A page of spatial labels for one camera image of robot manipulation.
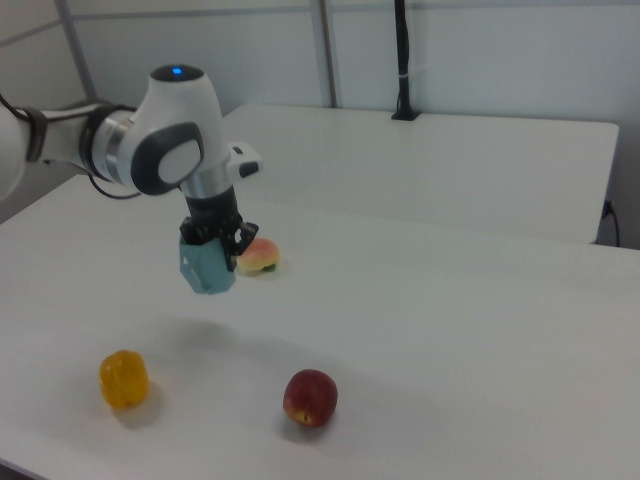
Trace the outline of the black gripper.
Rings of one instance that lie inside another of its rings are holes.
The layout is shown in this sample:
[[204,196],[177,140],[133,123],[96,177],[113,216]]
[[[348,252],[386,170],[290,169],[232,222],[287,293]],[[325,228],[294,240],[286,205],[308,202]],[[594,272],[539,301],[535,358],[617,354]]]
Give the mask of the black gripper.
[[186,245],[203,245],[219,239],[224,245],[224,256],[229,271],[236,269],[236,258],[241,256],[256,237],[259,226],[246,222],[239,213],[235,189],[229,187],[211,198],[186,198],[189,216],[180,226],[181,238]]

